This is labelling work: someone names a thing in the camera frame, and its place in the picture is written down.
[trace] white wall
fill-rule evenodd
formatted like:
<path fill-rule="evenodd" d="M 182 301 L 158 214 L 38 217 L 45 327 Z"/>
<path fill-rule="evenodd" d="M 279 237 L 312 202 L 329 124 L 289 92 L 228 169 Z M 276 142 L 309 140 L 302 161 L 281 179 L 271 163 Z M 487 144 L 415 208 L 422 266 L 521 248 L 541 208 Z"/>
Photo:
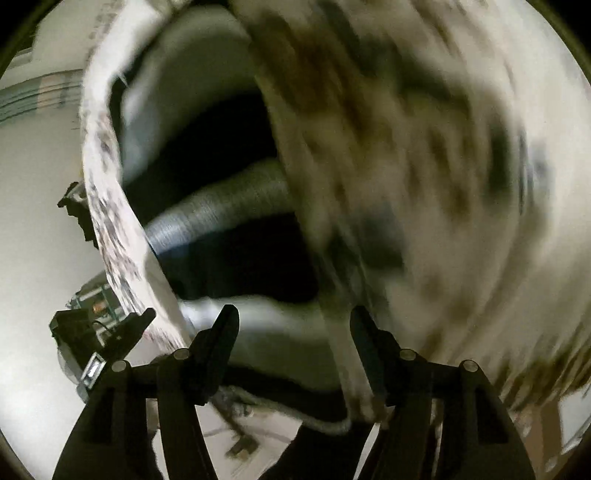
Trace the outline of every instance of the white wall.
<path fill-rule="evenodd" d="M 31 61 L 8 69 L 0 89 L 48 73 L 84 68 L 95 43 L 91 34 L 120 1 L 62 0 L 41 22 Z"/>
<path fill-rule="evenodd" d="M 66 106 L 0 124 L 0 429 L 38 480 L 51 478 L 83 408 L 48 324 L 104 269 L 56 206 L 80 178 L 76 114 Z"/>

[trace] metal screw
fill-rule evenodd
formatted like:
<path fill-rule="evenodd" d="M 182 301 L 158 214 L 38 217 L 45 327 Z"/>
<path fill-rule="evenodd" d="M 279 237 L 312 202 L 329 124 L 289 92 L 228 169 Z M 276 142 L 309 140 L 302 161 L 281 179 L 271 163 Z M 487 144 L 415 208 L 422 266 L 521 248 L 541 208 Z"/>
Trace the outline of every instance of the metal screw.
<path fill-rule="evenodd" d="M 416 359 L 417 354 L 414 352 L 414 350 L 411 350 L 410 348 L 405 348 L 404 350 L 400 350 L 400 358 L 402 360 L 406 360 L 407 362 L 412 362 L 414 359 Z"/>
<path fill-rule="evenodd" d="M 469 372 L 478 372 L 478 364 L 473 360 L 466 360 L 464 362 L 464 368 Z"/>
<path fill-rule="evenodd" d="M 113 365 L 111 365 L 111 370 L 118 374 L 127 368 L 127 362 L 125 360 L 117 360 Z"/>
<path fill-rule="evenodd" d="M 188 348 L 179 348 L 176 352 L 173 353 L 173 357 L 175 360 L 186 360 L 189 358 L 190 352 Z"/>

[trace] silver bolt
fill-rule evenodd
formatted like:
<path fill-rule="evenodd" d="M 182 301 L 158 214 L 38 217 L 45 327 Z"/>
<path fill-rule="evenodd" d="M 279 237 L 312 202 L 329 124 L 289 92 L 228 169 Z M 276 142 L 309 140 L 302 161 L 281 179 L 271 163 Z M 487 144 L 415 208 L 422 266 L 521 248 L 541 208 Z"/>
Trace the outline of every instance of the silver bolt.
<path fill-rule="evenodd" d="M 464 368 L 469 372 L 478 372 L 478 364 L 473 360 L 466 360 L 464 362 Z"/>
<path fill-rule="evenodd" d="M 188 348 L 179 348 L 176 352 L 173 353 L 173 357 L 175 360 L 186 360 L 189 358 L 190 352 Z"/>
<path fill-rule="evenodd" d="M 404 350 L 400 350 L 400 358 L 402 360 L 406 360 L 407 362 L 412 362 L 414 359 L 416 359 L 417 354 L 414 352 L 414 350 L 411 350 L 410 348 L 405 348 Z"/>
<path fill-rule="evenodd" d="M 125 360 L 117 360 L 113 365 L 111 365 L 111 370 L 118 374 L 127 368 L 127 362 Z"/>

